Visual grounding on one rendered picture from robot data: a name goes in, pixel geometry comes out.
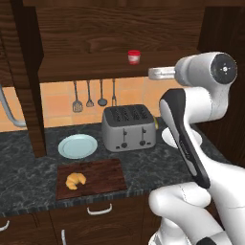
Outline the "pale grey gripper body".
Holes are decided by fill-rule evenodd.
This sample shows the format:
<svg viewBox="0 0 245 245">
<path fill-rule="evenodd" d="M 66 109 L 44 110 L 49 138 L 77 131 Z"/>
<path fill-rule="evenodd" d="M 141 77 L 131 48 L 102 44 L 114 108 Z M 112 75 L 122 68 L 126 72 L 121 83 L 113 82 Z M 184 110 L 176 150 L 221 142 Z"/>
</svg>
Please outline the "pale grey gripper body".
<svg viewBox="0 0 245 245">
<path fill-rule="evenodd" d="M 174 67 L 156 67 L 148 69 L 148 78 L 152 80 L 173 79 Z"/>
</svg>

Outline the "red lidded jam jar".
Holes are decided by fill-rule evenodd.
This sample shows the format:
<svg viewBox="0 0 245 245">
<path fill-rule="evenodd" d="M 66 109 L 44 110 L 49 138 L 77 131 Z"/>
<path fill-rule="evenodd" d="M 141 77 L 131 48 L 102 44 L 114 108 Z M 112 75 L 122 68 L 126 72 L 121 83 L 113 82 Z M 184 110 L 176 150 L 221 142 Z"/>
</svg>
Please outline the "red lidded jam jar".
<svg viewBox="0 0 245 245">
<path fill-rule="evenodd" d="M 141 52 L 138 50 L 129 50 L 127 56 L 128 62 L 132 65 L 135 65 L 140 62 Z"/>
</svg>

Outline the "dark wooden cutting board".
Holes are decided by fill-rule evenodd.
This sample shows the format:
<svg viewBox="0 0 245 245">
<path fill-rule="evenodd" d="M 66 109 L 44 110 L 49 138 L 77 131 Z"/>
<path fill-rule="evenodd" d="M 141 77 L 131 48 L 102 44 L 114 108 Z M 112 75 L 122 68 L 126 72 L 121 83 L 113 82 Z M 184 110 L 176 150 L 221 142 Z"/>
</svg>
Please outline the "dark wooden cutting board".
<svg viewBox="0 0 245 245">
<path fill-rule="evenodd" d="M 69 189 L 65 182 L 74 173 L 82 173 L 86 177 L 85 184 L 78 184 L 76 190 Z M 121 161 L 105 159 L 93 162 L 72 163 L 57 167 L 56 200 L 95 195 L 112 191 L 125 190 Z"/>
</svg>

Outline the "golden croissant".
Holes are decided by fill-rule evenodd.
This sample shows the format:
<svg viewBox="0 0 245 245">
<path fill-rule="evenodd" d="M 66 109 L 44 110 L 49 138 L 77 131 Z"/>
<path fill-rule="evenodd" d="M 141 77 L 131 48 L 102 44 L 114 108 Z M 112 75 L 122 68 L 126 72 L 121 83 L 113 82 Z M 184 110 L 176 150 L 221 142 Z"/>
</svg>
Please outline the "golden croissant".
<svg viewBox="0 0 245 245">
<path fill-rule="evenodd" d="M 85 184 L 86 177 L 82 173 L 71 173 L 66 179 L 66 186 L 70 190 L 76 190 L 78 184 Z"/>
</svg>

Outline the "grey serving fork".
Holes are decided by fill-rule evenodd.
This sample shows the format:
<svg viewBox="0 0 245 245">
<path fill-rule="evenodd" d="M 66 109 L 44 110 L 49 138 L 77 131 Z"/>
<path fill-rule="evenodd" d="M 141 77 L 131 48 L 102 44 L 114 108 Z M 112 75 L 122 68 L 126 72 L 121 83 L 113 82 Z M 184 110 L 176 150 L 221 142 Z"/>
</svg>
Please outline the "grey serving fork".
<svg viewBox="0 0 245 245">
<path fill-rule="evenodd" d="M 117 106 L 117 98 L 116 98 L 116 80 L 112 78 L 113 83 L 113 93 L 112 93 L 112 106 Z"/>
</svg>

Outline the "white bowl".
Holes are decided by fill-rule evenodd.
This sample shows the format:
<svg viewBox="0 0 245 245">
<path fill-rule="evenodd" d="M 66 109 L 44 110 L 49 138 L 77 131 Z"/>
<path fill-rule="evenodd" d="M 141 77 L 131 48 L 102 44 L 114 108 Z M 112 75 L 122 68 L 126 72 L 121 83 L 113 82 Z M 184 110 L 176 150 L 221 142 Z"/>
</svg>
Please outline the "white bowl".
<svg viewBox="0 0 245 245">
<path fill-rule="evenodd" d="M 201 135 L 197 131 L 195 131 L 195 130 L 193 130 L 192 133 L 193 133 L 194 138 L 197 141 L 197 143 L 199 145 L 201 145 L 202 144 L 202 137 L 201 137 Z M 177 144 L 175 143 L 175 141 L 174 141 L 174 139 L 173 139 L 173 137 L 171 135 L 171 132 L 170 132 L 170 130 L 169 130 L 168 127 L 163 130 L 163 132 L 162 132 L 162 139 L 164 140 L 164 142 L 167 145 L 172 146 L 174 148 L 177 148 Z"/>
</svg>

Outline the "grey ladle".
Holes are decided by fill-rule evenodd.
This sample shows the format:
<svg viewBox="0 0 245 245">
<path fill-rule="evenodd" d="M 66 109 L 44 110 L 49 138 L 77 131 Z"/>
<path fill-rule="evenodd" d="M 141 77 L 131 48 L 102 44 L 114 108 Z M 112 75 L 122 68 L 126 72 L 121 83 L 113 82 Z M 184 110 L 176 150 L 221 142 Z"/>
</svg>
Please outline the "grey ladle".
<svg viewBox="0 0 245 245">
<path fill-rule="evenodd" d="M 98 100 L 99 106 L 106 106 L 107 105 L 107 99 L 103 97 L 103 89 L 100 89 L 100 98 Z"/>
</svg>

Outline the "silver four-slot toaster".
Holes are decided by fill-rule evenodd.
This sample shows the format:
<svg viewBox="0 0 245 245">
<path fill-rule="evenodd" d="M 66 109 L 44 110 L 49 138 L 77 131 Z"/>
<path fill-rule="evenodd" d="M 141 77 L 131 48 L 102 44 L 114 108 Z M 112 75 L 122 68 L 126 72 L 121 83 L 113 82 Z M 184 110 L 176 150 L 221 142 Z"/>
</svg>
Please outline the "silver four-slot toaster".
<svg viewBox="0 0 245 245">
<path fill-rule="evenodd" d="M 156 145 L 155 122 L 143 104 L 105 108 L 101 133 L 104 146 L 112 152 L 145 149 Z"/>
</svg>

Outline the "small grey slotted spatula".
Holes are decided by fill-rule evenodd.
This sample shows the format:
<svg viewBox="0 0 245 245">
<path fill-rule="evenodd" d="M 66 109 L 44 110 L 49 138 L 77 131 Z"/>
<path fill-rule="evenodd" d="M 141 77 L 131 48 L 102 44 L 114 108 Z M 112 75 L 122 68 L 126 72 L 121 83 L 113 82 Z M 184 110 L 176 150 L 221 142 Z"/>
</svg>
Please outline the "small grey slotted spatula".
<svg viewBox="0 0 245 245">
<path fill-rule="evenodd" d="M 86 80 L 87 83 L 87 90 L 88 90 L 88 101 L 86 102 L 87 107 L 93 107 L 94 103 L 91 99 L 91 92 L 90 92 L 90 80 Z"/>
</svg>

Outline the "wide open dark cupboard door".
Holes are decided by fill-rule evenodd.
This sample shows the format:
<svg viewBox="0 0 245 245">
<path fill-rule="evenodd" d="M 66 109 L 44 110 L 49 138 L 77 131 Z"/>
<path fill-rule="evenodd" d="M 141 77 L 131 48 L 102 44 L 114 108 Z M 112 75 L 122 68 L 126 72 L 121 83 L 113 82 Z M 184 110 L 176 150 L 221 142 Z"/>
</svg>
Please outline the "wide open dark cupboard door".
<svg viewBox="0 0 245 245">
<path fill-rule="evenodd" d="M 237 63 L 224 118 L 198 127 L 227 160 L 245 167 L 245 7 L 206 7 L 198 51 L 219 51 Z"/>
</svg>

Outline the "light blue plate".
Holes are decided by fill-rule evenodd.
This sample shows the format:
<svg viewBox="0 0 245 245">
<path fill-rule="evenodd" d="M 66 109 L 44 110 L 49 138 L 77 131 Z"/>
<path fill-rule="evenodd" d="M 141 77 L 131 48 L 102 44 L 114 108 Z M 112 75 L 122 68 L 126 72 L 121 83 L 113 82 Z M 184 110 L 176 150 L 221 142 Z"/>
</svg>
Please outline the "light blue plate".
<svg viewBox="0 0 245 245">
<path fill-rule="evenodd" d="M 97 140 L 86 134 L 75 134 L 63 139 L 57 149 L 67 159 L 83 159 L 93 154 L 98 147 Z"/>
</svg>

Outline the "narrow open dark cupboard door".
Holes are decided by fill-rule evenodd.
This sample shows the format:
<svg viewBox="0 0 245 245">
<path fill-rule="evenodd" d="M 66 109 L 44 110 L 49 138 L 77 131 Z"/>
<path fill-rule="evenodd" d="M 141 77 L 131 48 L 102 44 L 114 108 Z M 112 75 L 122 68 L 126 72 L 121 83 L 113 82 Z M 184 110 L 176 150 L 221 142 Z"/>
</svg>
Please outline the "narrow open dark cupboard door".
<svg viewBox="0 0 245 245">
<path fill-rule="evenodd" d="M 10 0 L 21 48 L 20 69 L 22 78 L 14 81 L 26 125 L 29 131 L 33 154 L 36 158 L 46 155 L 43 111 L 38 70 L 44 57 L 35 7 L 25 7 L 23 0 Z"/>
</svg>

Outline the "dark wooden drawer front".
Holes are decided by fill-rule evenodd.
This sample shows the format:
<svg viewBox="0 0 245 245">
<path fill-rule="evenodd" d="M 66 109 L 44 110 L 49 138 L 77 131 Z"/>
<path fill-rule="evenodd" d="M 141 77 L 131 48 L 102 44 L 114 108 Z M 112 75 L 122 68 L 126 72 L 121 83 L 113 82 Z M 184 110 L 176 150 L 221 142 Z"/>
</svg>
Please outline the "dark wooden drawer front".
<svg viewBox="0 0 245 245">
<path fill-rule="evenodd" d="M 113 205 L 113 210 L 110 213 L 95 216 L 87 213 L 88 207 L 91 211 L 100 211 L 108 209 L 110 203 Z M 109 220 L 111 218 L 115 218 L 116 220 L 120 220 L 127 219 L 129 217 L 142 216 L 144 203 L 145 197 L 143 195 L 139 195 L 63 209 L 54 209 L 50 211 L 50 215 L 55 225 L 78 223 L 97 219 Z"/>
<path fill-rule="evenodd" d="M 0 232 L 0 245 L 38 245 L 36 232 L 38 221 L 32 214 L 0 217 L 0 227 L 10 220 L 9 227 Z"/>
</svg>

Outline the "grey curved sink tap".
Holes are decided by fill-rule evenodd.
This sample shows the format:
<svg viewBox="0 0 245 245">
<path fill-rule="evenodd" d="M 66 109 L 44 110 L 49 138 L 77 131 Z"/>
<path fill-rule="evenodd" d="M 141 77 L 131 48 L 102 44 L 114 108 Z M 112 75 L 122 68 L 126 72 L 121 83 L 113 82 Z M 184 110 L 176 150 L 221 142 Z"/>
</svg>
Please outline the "grey curved sink tap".
<svg viewBox="0 0 245 245">
<path fill-rule="evenodd" d="M 14 115 L 12 114 L 1 84 L 0 84 L 0 102 L 2 103 L 2 106 L 4 108 L 4 111 L 5 111 L 8 119 L 13 123 L 13 125 L 15 125 L 16 127 L 26 127 L 25 120 L 24 121 L 18 121 L 14 117 Z"/>
</svg>

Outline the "dark wooden base cupboard door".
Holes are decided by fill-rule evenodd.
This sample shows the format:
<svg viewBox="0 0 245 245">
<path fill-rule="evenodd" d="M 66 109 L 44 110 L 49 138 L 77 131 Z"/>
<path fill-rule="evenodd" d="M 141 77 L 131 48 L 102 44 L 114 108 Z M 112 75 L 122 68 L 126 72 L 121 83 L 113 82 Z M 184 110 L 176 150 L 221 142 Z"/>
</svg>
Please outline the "dark wooden base cupboard door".
<svg viewBox="0 0 245 245">
<path fill-rule="evenodd" d="M 59 245 L 141 245 L 141 220 L 129 216 L 90 216 L 87 220 L 55 225 Z"/>
</svg>

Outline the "dark wooden wall cupboard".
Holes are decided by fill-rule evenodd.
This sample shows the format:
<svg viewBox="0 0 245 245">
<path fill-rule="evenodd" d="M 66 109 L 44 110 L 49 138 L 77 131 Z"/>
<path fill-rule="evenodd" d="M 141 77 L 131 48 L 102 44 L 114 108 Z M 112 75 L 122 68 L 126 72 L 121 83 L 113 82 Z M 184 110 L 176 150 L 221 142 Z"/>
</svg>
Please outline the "dark wooden wall cupboard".
<svg viewBox="0 0 245 245">
<path fill-rule="evenodd" d="M 39 80 L 142 77 L 197 52 L 206 7 L 245 0 L 23 0 L 35 7 L 42 42 Z M 128 62 L 129 50 L 141 52 Z"/>
</svg>

